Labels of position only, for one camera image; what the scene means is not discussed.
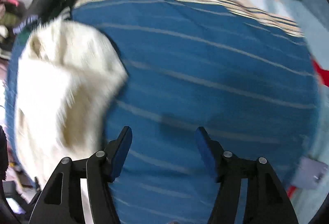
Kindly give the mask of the white fluffy sweater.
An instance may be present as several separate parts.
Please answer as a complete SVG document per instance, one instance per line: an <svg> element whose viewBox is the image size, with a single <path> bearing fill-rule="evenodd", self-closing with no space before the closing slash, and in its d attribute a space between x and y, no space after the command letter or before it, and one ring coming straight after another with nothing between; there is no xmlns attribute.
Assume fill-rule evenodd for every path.
<svg viewBox="0 0 329 224"><path fill-rule="evenodd" d="M55 19L30 34L18 60L16 153L41 187L62 158L100 149L104 114L127 77L112 43L94 27Z"/></svg>

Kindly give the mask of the clothes rack with clothes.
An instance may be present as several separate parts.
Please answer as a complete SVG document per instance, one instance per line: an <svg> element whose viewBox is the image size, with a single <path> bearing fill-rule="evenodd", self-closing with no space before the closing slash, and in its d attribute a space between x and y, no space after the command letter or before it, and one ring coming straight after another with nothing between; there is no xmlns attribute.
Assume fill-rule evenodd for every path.
<svg viewBox="0 0 329 224"><path fill-rule="evenodd" d="M20 24L26 8L19 0L1 0L1 58L9 60L16 35L13 29Z"/></svg>

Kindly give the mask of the blue striped bed sheet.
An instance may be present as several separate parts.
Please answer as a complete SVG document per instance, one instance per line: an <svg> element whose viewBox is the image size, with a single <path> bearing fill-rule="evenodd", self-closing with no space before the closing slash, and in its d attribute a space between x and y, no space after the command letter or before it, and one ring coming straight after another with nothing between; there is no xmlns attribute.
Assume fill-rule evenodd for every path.
<svg viewBox="0 0 329 224"><path fill-rule="evenodd" d="M205 223L216 186L197 154L203 126L238 156L269 159L288 185L313 142L319 84L302 38L222 5L106 0L73 10L118 47L128 82L104 116L133 144L117 183L124 223Z"/></svg>

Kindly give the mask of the dark green striped garment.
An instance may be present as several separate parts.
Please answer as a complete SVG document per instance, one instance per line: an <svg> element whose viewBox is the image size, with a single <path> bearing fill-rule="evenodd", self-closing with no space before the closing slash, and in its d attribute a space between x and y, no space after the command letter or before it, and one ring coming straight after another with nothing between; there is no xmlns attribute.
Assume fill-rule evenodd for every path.
<svg viewBox="0 0 329 224"><path fill-rule="evenodd" d="M41 18L38 15L29 15L27 18L22 20L18 26L13 28L13 34L18 35L25 29L33 30L36 26L39 25L40 19Z"/></svg>

